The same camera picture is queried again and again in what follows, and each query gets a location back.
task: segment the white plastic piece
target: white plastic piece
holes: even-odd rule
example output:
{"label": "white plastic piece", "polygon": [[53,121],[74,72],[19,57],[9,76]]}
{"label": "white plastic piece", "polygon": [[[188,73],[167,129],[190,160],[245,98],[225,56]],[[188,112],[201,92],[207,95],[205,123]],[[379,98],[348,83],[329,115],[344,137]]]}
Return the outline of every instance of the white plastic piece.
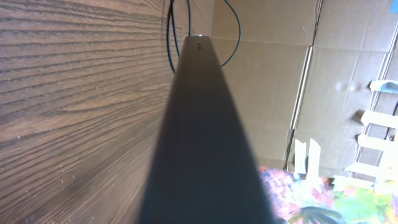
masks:
{"label": "white plastic piece", "polygon": [[376,80],[370,85],[372,91],[381,91],[385,93],[398,93],[398,81],[395,80]]}
{"label": "white plastic piece", "polygon": [[374,111],[365,111],[362,115],[361,122],[365,125],[376,124],[398,129],[398,116],[378,113]]}
{"label": "white plastic piece", "polygon": [[396,141],[373,138],[364,134],[358,136],[358,144],[368,149],[377,149],[380,151],[398,150],[398,142]]}
{"label": "white plastic piece", "polygon": [[360,180],[352,177],[343,177],[339,175],[334,176],[333,184],[335,187],[334,191],[344,191],[346,186],[354,186],[362,189],[373,189],[374,183],[367,180]]}
{"label": "white plastic piece", "polygon": [[314,140],[310,140],[310,150],[308,152],[308,174],[307,180],[316,180],[319,178],[319,158],[321,156],[321,147]]}
{"label": "white plastic piece", "polygon": [[307,143],[294,140],[294,172],[298,174],[306,174],[305,155],[307,152]]}
{"label": "white plastic piece", "polygon": [[359,174],[365,174],[372,177],[377,177],[384,180],[398,180],[397,174],[390,169],[382,169],[377,166],[369,164],[363,164],[360,162],[354,162],[350,166],[344,169],[345,171],[351,171]]}

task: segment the wooden panel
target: wooden panel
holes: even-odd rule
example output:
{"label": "wooden panel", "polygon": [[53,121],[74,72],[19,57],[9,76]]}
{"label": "wooden panel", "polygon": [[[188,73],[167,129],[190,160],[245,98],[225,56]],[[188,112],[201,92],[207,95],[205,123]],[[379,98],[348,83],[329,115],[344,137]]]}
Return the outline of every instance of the wooden panel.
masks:
{"label": "wooden panel", "polygon": [[[178,2],[182,45],[187,5]],[[134,220],[173,79],[167,9],[0,2],[0,223]]]}

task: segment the black cable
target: black cable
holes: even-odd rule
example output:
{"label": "black cable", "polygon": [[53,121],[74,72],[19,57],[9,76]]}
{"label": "black cable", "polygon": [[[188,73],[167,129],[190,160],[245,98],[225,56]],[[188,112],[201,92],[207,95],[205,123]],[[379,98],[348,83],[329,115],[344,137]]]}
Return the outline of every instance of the black cable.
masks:
{"label": "black cable", "polygon": [[[230,5],[230,3],[228,2],[228,0],[224,0],[224,2],[229,6],[229,8],[232,10],[233,14],[235,15],[236,21],[238,22],[238,27],[239,27],[239,38],[238,38],[238,43],[236,43],[235,49],[232,52],[231,56],[229,57],[229,59],[227,59],[227,61],[225,61],[225,63],[223,63],[221,66],[224,67],[235,55],[239,44],[241,43],[241,36],[242,36],[242,28],[241,28],[241,22],[239,20],[239,17],[237,15],[237,13],[235,12],[235,10],[232,8],[232,6]],[[187,4],[188,4],[188,19],[189,19],[189,31],[188,31],[188,35],[191,35],[192,33],[192,19],[191,19],[191,5],[190,5],[190,1],[187,0]],[[174,5],[174,0],[170,0],[170,7],[169,7],[169,13],[167,14],[167,54],[169,56],[169,62],[170,62],[170,66],[172,67],[173,72],[175,73],[175,67],[173,64],[173,59],[172,59],[172,54],[171,54],[171,48],[170,48],[170,19],[172,20],[172,26],[173,26],[173,35],[174,35],[174,41],[175,41],[175,46],[177,49],[177,55],[178,57],[180,57],[180,49],[178,47],[178,40],[177,40],[177,31],[175,30],[175,21],[174,21],[174,10],[173,10],[173,5]]]}
{"label": "black cable", "polygon": [[224,67],[224,65],[226,65],[231,59],[232,57],[234,57],[234,54],[236,52],[236,50],[239,47],[239,44],[241,43],[241,36],[242,36],[242,28],[241,28],[241,22],[239,21],[238,15],[235,12],[235,10],[232,8],[232,6],[230,5],[230,3],[228,2],[228,0],[224,0],[224,2],[229,6],[229,8],[232,10],[232,12],[234,13],[235,17],[236,17],[236,21],[238,22],[238,26],[239,26],[239,38],[238,38],[238,43],[236,43],[236,47],[234,49],[234,52],[232,52],[231,56],[229,57],[229,59],[224,62],[224,64],[222,64],[221,66]]}
{"label": "black cable", "polygon": [[171,0],[170,7],[169,7],[169,13],[167,14],[166,40],[167,40],[167,55],[169,56],[170,66],[172,67],[173,73],[175,73],[175,68],[174,68],[173,58],[172,58],[172,51],[170,48],[170,16],[171,16],[172,8],[173,8],[173,2],[174,2],[174,0]]}
{"label": "black cable", "polygon": [[178,39],[177,39],[177,30],[175,29],[175,22],[174,22],[174,0],[171,0],[170,4],[172,5],[171,15],[172,15],[172,26],[173,26],[173,35],[174,35],[174,42],[175,42],[175,49],[177,50],[177,55],[180,58],[180,47],[178,46]]}
{"label": "black cable", "polygon": [[188,23],[189,23],[188,36],[191,36],[192,33],[191,4],[189,0],[187,0],[187,3],[188,3]]}

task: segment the cardboard box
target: cardboard box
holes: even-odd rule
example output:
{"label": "cardboard box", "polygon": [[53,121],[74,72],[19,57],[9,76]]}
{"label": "cardboard box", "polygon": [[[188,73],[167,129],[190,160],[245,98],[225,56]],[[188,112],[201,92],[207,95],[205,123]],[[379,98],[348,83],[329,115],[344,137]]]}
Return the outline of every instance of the cardboard box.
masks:
{"label": "cardboard box", "polygon": [[[229,2],[243,37],[224,74],[258,163],[291,169],[289,142],[313,138],[322,147],[320,175],[352,175],[343,169],[354,161],[376,165],[381,155],[358,147],[356,136],[364,129],[353,117],[374,105],[383,112],[396,104],[396,96],[376,98],[368,88],[373,80],[398,80],[398,59],[390,57],[398,25],[392,0]],[[234,49],[238,25],[222,0],[215,1],[213,17],[222,63]],[[379,136],[385,131],[369,129]]]}
{"label": "cardboard box", "polygon": [[[230,0],[243,29],[223,68],[257,162],[282,169],[297,94],[313,40],[317,1]],[[215,2],[213,45],[223,63],[238,39],[234,14]]]}
{"label": "cardboard box", "polygon": [[[379,161],[379,151],[358,146],[356,136],[364,129],[354,117],[358,110],[371,110],[375,98],[368,85],[383,77],[396,41],[398,15],[390,13],[391,3],[323,1],[294,135],[321,145],[320,175],[351,175],[343,169],[354,161],[375,166]],[[377,105],[390,108],[393,100],[383,98]],[[382,138],[386,133],[378,131]],[[289,162],[293,157],[294,144]]]}

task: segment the colorful fabric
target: colorful fabric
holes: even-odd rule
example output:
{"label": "colorful fabric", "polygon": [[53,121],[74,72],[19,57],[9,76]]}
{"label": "colorful fabric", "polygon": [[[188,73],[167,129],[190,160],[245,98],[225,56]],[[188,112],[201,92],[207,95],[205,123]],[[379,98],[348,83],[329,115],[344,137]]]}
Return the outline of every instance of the colorful fabric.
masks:
{"label": "colorful fabric", "polygon": [[259,173],[275,215],[286,223],[398,223],[398,196],[347,186],[333,191],[331,179],[260,167]]}

